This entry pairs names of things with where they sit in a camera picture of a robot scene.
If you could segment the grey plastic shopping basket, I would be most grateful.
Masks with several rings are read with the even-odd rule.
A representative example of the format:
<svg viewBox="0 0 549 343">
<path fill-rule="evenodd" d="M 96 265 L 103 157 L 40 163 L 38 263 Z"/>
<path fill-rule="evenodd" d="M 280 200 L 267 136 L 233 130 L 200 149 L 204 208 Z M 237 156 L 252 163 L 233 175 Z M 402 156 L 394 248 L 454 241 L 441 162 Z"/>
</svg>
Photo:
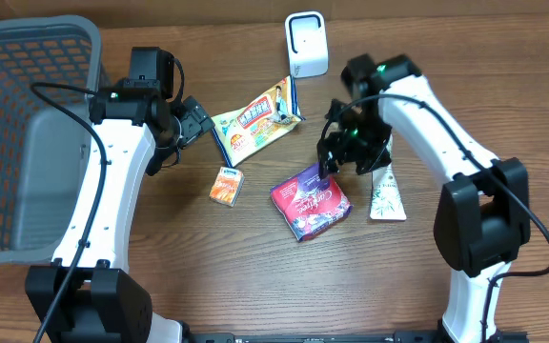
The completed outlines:
<svg viewBox="0 0 549 343">
<path fill-rule="evenodd" d="M 77 15 L 0 21 L 0 264 L 47 261 L 61 241 L 87 167 L 90 135 L 31 92 L 33 82 L 78 116 L 83 93 L 109 79 L 97 26 Z"/>
</svg>

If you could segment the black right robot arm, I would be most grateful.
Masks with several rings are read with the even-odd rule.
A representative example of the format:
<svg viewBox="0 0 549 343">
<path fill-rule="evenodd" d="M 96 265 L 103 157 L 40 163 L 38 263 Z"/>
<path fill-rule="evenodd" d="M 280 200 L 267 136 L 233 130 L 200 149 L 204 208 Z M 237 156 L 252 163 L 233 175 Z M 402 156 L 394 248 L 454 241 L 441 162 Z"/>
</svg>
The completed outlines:
<svg viewBox="0 0 549 343">
<path fill-rule="evenodd" d="M 495 324 L 502 277 L 530 239 L 528 174 L 516 159 L 483 148 L 435 97 L 427 78 L 406 55 L 380 63 L 362 54 L 348 61 L 341 80 L 353 100 L 335 99 L 326 117 L 337 124 L 317 143 L 325 178 L 344 163 L 356 173 L 392 162 L 397 131 L 441 188 L 434 223 L 437 248 L 451 268 L 447 309 L 433 342 L 525 342 Z"/>
</svg>

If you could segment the white tube gold cap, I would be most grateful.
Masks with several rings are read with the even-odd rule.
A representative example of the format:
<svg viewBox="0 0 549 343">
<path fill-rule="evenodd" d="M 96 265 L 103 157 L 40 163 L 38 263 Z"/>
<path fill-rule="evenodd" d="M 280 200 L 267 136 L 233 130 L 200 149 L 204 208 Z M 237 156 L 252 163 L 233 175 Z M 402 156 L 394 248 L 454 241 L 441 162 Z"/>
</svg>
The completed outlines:
<svg viewBox="0 0 549 343">
<path fill-rule="evenodd" d="M 382 221 L 407 219 L 392 164 L 372 172 L 370 218 Z"/>
</svg>

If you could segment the orange white tissue pack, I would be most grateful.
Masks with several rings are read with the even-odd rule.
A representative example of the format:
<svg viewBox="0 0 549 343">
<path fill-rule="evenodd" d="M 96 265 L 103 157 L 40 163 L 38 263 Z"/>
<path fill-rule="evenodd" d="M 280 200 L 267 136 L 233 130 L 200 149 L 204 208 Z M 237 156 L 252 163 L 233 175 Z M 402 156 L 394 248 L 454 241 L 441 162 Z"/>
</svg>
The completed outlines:
<svg viewBox="0 0 549 343">
<path fill-rule="evenodd" d="M 221 167 L 210 190 L 210 198 L 220 204 L 233 207 L 244 183 L 242 171 Z"/>
</svg>

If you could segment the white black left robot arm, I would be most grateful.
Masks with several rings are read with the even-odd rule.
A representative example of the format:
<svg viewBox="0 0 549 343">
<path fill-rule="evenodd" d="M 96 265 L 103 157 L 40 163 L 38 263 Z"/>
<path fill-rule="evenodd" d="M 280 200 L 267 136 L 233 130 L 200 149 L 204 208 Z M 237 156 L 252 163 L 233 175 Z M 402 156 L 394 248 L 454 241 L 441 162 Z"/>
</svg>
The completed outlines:
<svg viewBox="0 0 549 343">
<path fill-rule="evenodd" d="M 153 310 L 129 274 L 136 200 L 145 175 L 175 166 L 180 153 L 214 127 L 184 96 L 181 63 L 158 47 L 135 47 L 130 71 L 112 87 L 84 89 L 89 117 L 31 91 L 91 137 L 91 152 L 69 226 L 47 266 L 30 267 L 25 291 L 40 319 L 35 341 L 186 342 L 188 327 Z"/>
</svg>

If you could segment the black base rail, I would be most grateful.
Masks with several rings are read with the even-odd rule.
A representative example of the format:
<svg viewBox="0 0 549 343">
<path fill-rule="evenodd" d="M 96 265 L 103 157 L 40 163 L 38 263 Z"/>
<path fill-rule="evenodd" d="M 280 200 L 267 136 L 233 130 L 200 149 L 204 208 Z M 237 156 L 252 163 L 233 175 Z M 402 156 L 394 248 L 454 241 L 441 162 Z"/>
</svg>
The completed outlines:
<svg viewBox="0 0 549 343">
<path fill-rule="evenodd" d="M 437 331 L 379 334 L 273 334 L 235 335 L 233 333 L 190 333 L 183 338 L 190 343 L 432 343 L 444 342 Z"/>
</svg>

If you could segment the yellow snack bag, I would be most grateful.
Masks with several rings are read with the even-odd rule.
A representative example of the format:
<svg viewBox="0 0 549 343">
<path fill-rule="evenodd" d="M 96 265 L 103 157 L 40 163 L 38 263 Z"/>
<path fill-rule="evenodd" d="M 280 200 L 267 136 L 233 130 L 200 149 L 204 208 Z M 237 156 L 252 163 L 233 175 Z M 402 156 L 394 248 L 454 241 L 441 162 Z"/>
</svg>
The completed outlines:
<svg viewBox="0 0 549 343">
<path fill-rule="evenodd" d="M 241 162 L 305 120 L 297 103 L 295 79 L 286 76 L 249 105 L 213 116 L 214 140 L 227 167 Z"/>
</svg>

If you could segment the red purple pad package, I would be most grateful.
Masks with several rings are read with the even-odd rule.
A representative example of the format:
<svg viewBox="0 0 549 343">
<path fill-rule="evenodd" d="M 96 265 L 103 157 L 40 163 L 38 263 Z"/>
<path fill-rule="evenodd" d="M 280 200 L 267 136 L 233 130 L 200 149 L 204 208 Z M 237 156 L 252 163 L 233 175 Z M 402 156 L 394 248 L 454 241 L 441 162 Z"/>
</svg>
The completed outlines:
<svg viewBox="0 0 549 343">
<path fill-rule="evenodd" d="M 317 163 L 272 187 L 270 195 L 298 242 L 313 239 L 353 208 L 331 175 L 319 176 Z"/>
</svg>

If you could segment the white barcode scanner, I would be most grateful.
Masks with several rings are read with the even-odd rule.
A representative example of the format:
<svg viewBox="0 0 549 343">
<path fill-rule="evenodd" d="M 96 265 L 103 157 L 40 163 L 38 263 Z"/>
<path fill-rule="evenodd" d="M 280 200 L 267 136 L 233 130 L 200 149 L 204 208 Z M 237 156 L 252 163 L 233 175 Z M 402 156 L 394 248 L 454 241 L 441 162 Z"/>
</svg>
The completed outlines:
<svg viewBox="0 0 549 343">
<path fill-rule="evenodd" d="M 290 14 L 284 23 L 290 75 L 308 78 L 323 75 L 329 68 L 325 20 L 314 10 Z"/>
</svg>

